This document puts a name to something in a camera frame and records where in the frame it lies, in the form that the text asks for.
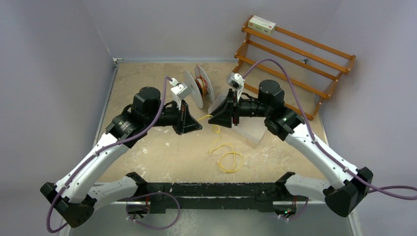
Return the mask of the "clear plastic divided tray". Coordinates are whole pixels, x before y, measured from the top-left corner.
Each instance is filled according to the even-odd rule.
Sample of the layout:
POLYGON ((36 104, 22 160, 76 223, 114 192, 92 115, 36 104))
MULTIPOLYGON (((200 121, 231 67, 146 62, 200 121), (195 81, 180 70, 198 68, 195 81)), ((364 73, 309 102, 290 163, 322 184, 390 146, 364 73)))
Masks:
POLYGON ((239 119, 239 124, 232 125, 231 129, 255 144, 260 142, 267 130, 264 118, 258 117, 242 117, 239 119))

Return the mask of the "white perforated cable spool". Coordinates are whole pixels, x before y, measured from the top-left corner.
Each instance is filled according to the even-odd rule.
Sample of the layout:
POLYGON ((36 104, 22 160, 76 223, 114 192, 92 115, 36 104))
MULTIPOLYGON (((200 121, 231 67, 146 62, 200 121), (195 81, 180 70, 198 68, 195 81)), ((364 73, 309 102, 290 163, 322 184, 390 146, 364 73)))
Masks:
POLYGON ((196 64, 194 68, 194 76, 188 72, 184 72, 185 84, 191 89, 191 97, 199 109, 204 107, 204 101, 213 103, 215 100, 214 88, 206 72, 196 64))

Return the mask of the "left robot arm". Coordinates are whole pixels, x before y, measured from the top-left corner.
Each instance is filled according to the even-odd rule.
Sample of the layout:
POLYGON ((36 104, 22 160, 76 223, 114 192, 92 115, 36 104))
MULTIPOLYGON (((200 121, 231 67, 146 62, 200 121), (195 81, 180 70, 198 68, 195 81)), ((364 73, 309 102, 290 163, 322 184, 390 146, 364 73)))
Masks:
POLYGON ((94 148, 65 177, 56 183, 45 183, 40 191, 51 203, 65 224, 76 228, 94 212, 118 200, 142 199, 162 194, 162 189, 150 187, 137 173, 95 186, 99 177, 122 155, 147 135, 153 126, 170 126, 178 134, 201 130, 191 116, 185 98, 192 90, 185 84, 171 88, 173 100, 165 102, 165 91, 144 87, 134 95, 132 104, 113 118, 94 148))

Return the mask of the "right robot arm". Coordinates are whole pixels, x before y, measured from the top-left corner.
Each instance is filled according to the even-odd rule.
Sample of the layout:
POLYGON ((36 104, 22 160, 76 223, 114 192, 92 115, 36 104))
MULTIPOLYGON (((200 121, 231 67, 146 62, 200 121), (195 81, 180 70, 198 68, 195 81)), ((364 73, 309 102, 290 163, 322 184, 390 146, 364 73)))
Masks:
POLYGON ((324 202, 330 210, 347 217, 368 194, 373 173, 343 159, 310 131, 304 118, 284 105, 284 90, 274 80, 259 84, 258 96, 238 98, 229 89, 226 98, 211 112, 210 124, 231 128, 241 117, 262 117, 267 130, 303 154, 326 178, 302 177, 287 172, 277 181, 282 200, 304 196, 324 202))

